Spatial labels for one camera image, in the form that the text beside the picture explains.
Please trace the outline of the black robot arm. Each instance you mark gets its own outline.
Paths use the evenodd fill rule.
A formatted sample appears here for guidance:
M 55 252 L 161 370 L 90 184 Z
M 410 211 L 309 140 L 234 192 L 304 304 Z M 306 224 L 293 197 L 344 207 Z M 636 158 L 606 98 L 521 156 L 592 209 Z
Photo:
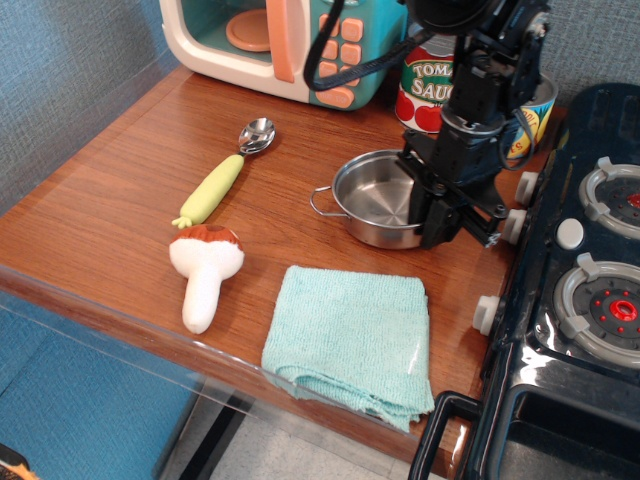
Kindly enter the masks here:
M 541 82 L 540 57 L 549 30 L 545 1 L 410 1 L 422 43 L 456 39 L 452 92 L 436 137 L 408 130 L 399 167 L 413 180 L 408 222 L 431 249 L 460 230 L 488 247 L 499 237 L 507 208 L 495 186 L 503 170 L 529 158 L 509 156 L 517 132 L 531 129 L 521 110 Z

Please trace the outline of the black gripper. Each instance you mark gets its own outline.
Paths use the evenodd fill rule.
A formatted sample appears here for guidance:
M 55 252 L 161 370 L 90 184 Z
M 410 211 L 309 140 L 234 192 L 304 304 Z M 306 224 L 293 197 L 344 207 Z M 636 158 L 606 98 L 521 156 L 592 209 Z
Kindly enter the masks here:
M 485 247 L 497 243 L 507 217 L 495 186 L 504 127 L 502 115 L 476 123 L 444 112 L 435 138 L 414 129 L 403 133 L 398 164 L 414 180 L 408 221 L 424 225 L 421 248 L 448 243 L 462 229 Z

